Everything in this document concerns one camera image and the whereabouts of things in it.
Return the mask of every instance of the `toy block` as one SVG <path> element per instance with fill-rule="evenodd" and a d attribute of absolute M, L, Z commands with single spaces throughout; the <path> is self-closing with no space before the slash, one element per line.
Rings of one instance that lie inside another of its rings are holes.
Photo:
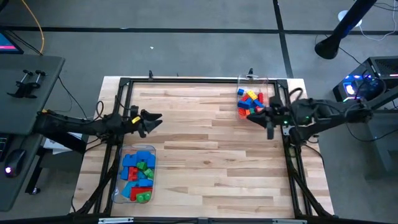
<path fill-rule="evenodd" d="M 155 169 L 155 155 L 151 154 L 147 161 L 147 167 Z"/>
<path fill-rule="evenodd" d="M 127 180 L 129 178 L 129 168 L 123 167 L 122 172 L 120 173 L 120 179 Z"/>
<path fill-rule="evenodd" d="M 239 96 L 243 96 L 243 93 L 244 93 L 244 90 L 238 89 L 238 95 L 239 95 Z"/>
<path fill-rule="evenodd" d="M 137 167 L 129 167 L 129 178 L 127 180 L 128 181 L 138 180 L 137 174 L 138 174 Z"/>
<path fill-rule="evenodd" d="M 137 151 L 137 162 L 147 162 L 150 155 L 149 151 Z"/>
<path fill-rule="evenodd" d="M 146 162 L 138 162 L 137 163 L 137 168 L 140 170 L 146 170 L 147 169 L 147 163 Z"/>
<path fill-rule="evenodd" d="M 261 107 L 261 108 L 264 107 L 264 105 L 263 105 L 262 103 L 260 103 L 260 101 L 258 101 L 258 100 L 254 100 L 254 104 L 255 104 L 256 106 Z"/>
<path fill-rule="evenodd" d="M 137 202 L 138 203 L 145 203 L 148 202 L 150 200 L 150 197 L 152 196 L 152 192 L 144 192 L 141 194 L 137 194 Z"/>
<path fill-rule="evenodd" d="M 137 194 L 144 192 L 152 192 L 152 187 L 132 187 L 130 191 L 130 200 L 132 202 L 137 200 Z"/>
<path fill-rule="evenodd" d="M 249 95 L 247 95 L 247 94 L 242 97 L 242 101 L 246 101 L 248 99 L 249 99 Z"/>
<path fill-rule="evenodd" d="M 245 101 L 238 101 L 238 107 L 243 108 L 243 109 L 249 109 L 250 108 L 250 103 L 247 103 Z"/>
<path fill-rule="evenodd" d="M 153 185 L 154 185 L 153 180 L 148 180 L 148 179 L 138 180 L 138 187 L 152 187 Z"/>
<path fill-rule="evenodd" d="M 122 190 L 121 195 L 125 196 L 126 198 L 130 198 L 131 188 L 135 187 L 137 184 L 138 184 L 137 181 L 127 182 L 126 186 Z"/>
<path fill-rule="evenodd" d="M 136 166 L 137 164 L 137 154 L 127 154 L 123 158 L 123 166 Z"/>
<path fill-rule="evenodd" d="M 154 171 L 152 171 L 151 169 L 145 170 L 144 174 L 150 179 L 153 179 L 155 176 Z"/>
<path fill-rule="evenodd" d="M 250 98 L 251 98 L 252 100 L 256 100 L 256 99 L 257 99 L 257 95 L 256 95 L 252 90 L 249 90 L 249 91 L 247 92 L 247 94 L 250 96 Z"/>
<path fill-rule="evenodd" d="M 239 115 L 246 115 L 245 110 L 242 108 L 238 108 L 238 113 L 239 113 Z"/>
<path fill-rule="evenodd" d="M 259 102 L 264 103 L 264 95 L 262 93 L 259 93 Z"/>
<path fill-rule="evenodd" d="M 142 171 L 138 171 L 138 179 L 146 179 L 147 176 L 142 172 Z"/>

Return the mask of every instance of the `desk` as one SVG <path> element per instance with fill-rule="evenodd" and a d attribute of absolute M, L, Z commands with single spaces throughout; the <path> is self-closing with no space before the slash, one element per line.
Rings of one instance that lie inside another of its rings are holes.
<path fill-rule="evenodd" d="M 119 79 L 103 80 L 99 100 L 104 101 L 104 114 L 112 112 Z M 289 79 L 288 84 L 290 90 L 304 88 L 302 79 Z M 126 145 L 157 149 L 154 198 L 143 205 L 114 203 L 112 216 L 294 217 L 280 130 L 267 140 L 262 127 L 237 119 L 236 84 L 135 83 L 132 104 L 163 114 L 164 122 L 145 139 L 138 134 L 124 138 Z M 100 146 L 84 156 L 73 201 L 76 209 L 98 185 L 104 150 Z M 308 187 L 333 213 L 322 160 L 310 149 L 302 150 Z M 105 189 L 101 211 L 107 195 Z M 303 208 L 299 190 L 298 195 Z"/>
<path fill-rule="evenodd" d="M 42 86 L 34 92 L 34 94 L 37 95 L 36 99 L 15 99 L 15 101 L 26 101 L 28 104 L 27 107 L 24 107 L 23 104 L 11 104 L 12 106 L 15 105 L 15 107 L 17 108 L 15 111 L 13 111 L 13 116 L 15 117 L 15 120 L 20 121 L 22 124 L 26 124 L 27 133 L 29 133 L 28 129 L 32 128 L 28 126 L 33 126 L 34 124 L 36 112 L 41 111 L 45 103 L 47 102 L 47 98 L 49 97 L 52 88 L 57 81 L 64 61 L 65 59 L 61 57 L 36 55 L 0 55 L 0 75 L 9 75 L 10 73 L 16 74 L 15 81 L 20 81 L 21 78 L 24 76 L 22 72 L 23 69 L 27 69 L 32 72 L 35 72 L 36 70 L 42 70 L 48 74 L 46 78 L 42 79 Z M 13 91 L 17 90 L 15 83 L 0 82 L 0 94 L 5 95 L 6 91 L 8 91 L 10 87 Z M 21 142 L 24 138 L 25 136 L 21 135 L 15 136 L 7 152 L 7 155 L 14 149 L 20 148 Z M 22 187 L 22 184 L 26 179 L 26 175 L 30 169 L 30 165 L 32 164 L 34 157 L 36 156 L 36 153 L 40 147 L 42 138 L 43 137 L 39 134 L 31 134 L 26 138 L 24 145 L 22 146 L 22 148 L 26 150 L 24 165 L 22 167 L 21 173 L 17 177 L 7 178 L 4 175 L 3 171 L 4 162 L 0 162 L 0 169 L 2 170 L 0 172 L 0 211 L 8 211 L 14 204 L 15 199 L 17 198 L 18 193 Z"/>

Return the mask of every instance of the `monitor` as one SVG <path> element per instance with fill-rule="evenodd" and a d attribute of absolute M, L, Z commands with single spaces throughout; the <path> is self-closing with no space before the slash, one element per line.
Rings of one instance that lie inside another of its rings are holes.
<path fill-rule="evenodd" d="M 24 51 L 5 33 L 0 32 L 0 54 L 23 54 Z"/>

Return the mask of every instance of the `yellow block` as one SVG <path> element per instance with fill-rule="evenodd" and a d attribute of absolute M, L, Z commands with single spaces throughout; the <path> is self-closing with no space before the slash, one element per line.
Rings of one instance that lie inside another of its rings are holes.
<path fill-rule="evenodd" d="M 256 100 L 256 99 L 257 99 L 257 95 L 256 95 L 252 90 L 249 90 L 249 91 L 247 92 L 247 94 L 250 96 L 250 98 L 251 98 L 252 100 Z"/>
<path fill-rule="evenodd" d="M 139 116 L 136 116 L 136 118 L 134 118 L 131 123 L 135 124 L 137 121 L 139 121 L 141 118 Z"/>

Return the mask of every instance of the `blue block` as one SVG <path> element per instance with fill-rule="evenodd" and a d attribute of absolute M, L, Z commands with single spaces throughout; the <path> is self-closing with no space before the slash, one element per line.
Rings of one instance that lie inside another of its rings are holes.
<path fill-rule="evenodd" d="M 149 179 L 138 180 L 138 187 L 152 187 L 153 184 L 154 184 L 153 180 L 149 180 Z"/>
<path fill-rule="evenodd" d="M 150 155 L 147 161 L 147 167 L 150 169 L 155 169 L 155 155 Z"/>
<path fill-rule="evenodd" d="M 122 180 L 127 180 L 129 178 L 129 168 L 128 167 L 123 167 L 123 170 L 120 174 L 120 179 Z"/>
<path fill-rule="evenodd" d="M 136 166 L 137 165 L 137 154 L 127 154 L 123 158 L 123 166 Z"/>
<path fill-rule="evenodd" d="M 254 103 L 256 104 L 256 106 L 259 106 L 261 108 L 264 107 L 264 105 L 262 103 L 260 103 L 260 101 L 258 101 L 258 100 L 254 100 Z"/>
<path fill-rule="evenodd" d="M 141 171 L 138 172 L 137 177 L 138 179 L 147 179 L 147 176 Z"/>
<path fill-rule="evenodd" d="M 126 198 L 130 198 L 131 188 L 135 187 L 137 184 L 137 181 L 129 181 L 123 188 L 121 195 L 125 196 Z"/>
<path fill-rule="evenodd" d="M 243 96 L 243 93 L 244 93 L 244 90 L 238 89 L 238 95 L 239 95 L 239 96 Z"/>
<path fill-rule="evenodd" d="M 250 109 L 250 103 L 247 103 L 245 101 L 239 100 L 238 101 L 238 107 L 248 110 L 248 109 Z"/>
<path fill-rule="evenodd" d="M 137 151 L 137 161 L 138 162 L 147 162 L 151 153 L 149 151 Z"/>

